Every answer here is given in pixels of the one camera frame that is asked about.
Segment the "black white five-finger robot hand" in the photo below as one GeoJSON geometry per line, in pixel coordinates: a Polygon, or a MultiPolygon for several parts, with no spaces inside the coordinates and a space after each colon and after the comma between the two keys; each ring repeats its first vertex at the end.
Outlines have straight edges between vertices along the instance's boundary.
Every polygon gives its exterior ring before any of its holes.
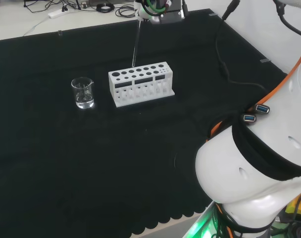
{"type": "Polygon", "coordinates": [[[133,3],[136,18],[152,24],[181,22],[188,14],[184,0],[135,0],[133,3]]]}

